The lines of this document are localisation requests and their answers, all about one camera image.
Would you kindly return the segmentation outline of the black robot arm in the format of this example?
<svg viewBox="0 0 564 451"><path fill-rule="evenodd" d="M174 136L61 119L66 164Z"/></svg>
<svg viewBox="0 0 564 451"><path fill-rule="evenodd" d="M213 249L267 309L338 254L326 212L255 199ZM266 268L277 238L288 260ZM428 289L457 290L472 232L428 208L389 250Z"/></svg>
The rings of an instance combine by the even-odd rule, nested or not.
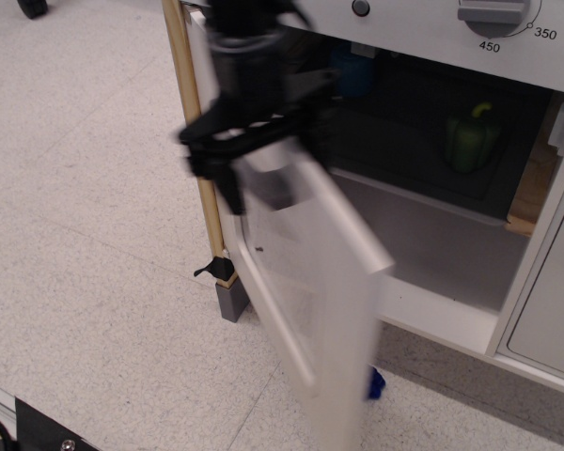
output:
<svg viewBox="0 0 564 451"><path fill-rule="evenodd" d="M179 134L193 173L214 182L235 215L245 204L234 161L289 137L318 162L326 155L336 70L284 70L279 16L310 20L291 1L210 1L207 41L219 85L211 108Z"/></svg>

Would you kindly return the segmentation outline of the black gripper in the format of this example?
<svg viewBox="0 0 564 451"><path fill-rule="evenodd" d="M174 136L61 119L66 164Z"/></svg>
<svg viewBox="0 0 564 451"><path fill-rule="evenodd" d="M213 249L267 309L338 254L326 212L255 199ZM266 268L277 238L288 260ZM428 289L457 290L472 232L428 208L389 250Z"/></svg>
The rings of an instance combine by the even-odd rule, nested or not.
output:
<svg viewBox="0 0 564 451"><path fill-rule="evenodd" d="M238 177L231 162L250 152L296 136L315 159L329 153L330 119L337 106L333 87L337 70L313 70L283 77L286 98L272 109L240 118L237 106L223 97L179 134L195 176L214 180L232 214L245 214Z"/></svg>

